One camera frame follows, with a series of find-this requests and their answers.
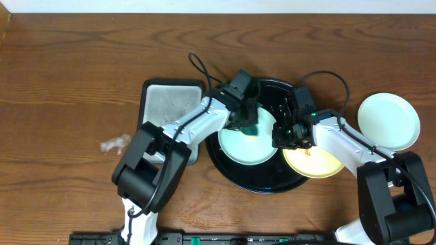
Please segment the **green yellow sponge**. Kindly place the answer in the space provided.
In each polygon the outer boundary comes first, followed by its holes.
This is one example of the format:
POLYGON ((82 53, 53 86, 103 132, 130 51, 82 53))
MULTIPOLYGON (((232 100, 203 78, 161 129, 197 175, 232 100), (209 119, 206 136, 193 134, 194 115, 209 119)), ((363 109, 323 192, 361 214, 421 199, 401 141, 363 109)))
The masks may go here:
POLYGON ((239 131, 247 136, 258 136, 258 126, 257 125, 251 125, 248 127, 241 127, 239 131))

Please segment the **yellow plate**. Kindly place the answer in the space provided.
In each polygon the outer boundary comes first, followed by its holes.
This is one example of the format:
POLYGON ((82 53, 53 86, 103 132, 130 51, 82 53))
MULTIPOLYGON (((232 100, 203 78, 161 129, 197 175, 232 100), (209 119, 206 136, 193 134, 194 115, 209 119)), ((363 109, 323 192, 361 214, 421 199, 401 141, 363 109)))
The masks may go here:
POLYGON ((337 158, 318 146, 284 149, 283 156, 295 172, 308 178, 328 178, 344 168, 337 158))

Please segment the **light blue plate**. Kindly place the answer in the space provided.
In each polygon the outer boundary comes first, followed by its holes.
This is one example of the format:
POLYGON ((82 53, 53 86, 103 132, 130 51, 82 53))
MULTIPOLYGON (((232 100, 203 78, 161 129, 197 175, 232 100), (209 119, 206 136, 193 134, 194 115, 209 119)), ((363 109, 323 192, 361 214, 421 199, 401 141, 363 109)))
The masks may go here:
POLYGON ((415 144, 420 135, 420 119, 414 107, 392 93, 367 97, 358 109, 358 126, 372 142, 394 151, 415 144))
POLYGON ((224 154, 242 165, 258 165, 269 160, 278 150, 272 146, 274 116, 264 108, 258 108, 256 135, 244 134, 242 130, 222 129, 218 132, 219 145, 224 154))

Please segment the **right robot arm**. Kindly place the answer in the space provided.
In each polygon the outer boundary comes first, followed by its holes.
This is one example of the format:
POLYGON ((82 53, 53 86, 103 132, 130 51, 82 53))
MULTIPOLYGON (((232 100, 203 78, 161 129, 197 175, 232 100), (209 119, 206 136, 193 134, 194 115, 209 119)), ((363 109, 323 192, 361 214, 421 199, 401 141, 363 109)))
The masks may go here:
POLYGON ((317 146, 338 159, 358 183, 359 219, 344 230, 374 244, 402 242, 435 229, 435 202, 421 158, 376 146, 334 110, 320 110, 309 89, 294 88, 279 106, 276 148, 317 146))

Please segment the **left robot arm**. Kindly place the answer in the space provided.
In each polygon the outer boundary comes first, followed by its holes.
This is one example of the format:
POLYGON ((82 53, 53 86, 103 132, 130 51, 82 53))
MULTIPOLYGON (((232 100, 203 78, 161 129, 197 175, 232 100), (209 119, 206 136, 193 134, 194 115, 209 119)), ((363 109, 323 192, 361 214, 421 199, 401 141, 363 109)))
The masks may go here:
POLYGON ((157 215, 173 196, 193 148, 222 129, 239 130, 258 123, 258 80, 240 70, 211 88, 190 113, 163 126, 140 126, 112 174, 125 207, 121 244, 151 244, 157 215))

